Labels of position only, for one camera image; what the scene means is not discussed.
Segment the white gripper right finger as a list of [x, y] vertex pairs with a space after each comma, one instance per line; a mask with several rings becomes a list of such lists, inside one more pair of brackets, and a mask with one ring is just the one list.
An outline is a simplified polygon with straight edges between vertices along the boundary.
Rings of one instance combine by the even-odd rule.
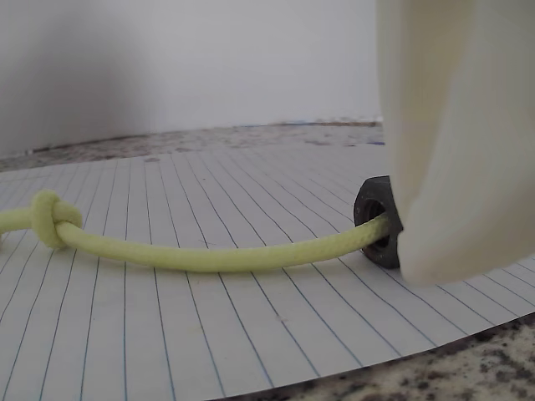
[[534, 4], [478, 1], [399, 238], [401, 272], [458, 282], [533, 252]]

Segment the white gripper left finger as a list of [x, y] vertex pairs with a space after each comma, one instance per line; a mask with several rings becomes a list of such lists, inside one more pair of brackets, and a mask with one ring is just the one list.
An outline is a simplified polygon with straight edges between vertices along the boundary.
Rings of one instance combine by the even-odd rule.
[[390, 182], [403, 226], [422, 191], [473, 1], [378, 1], [377, 67]]

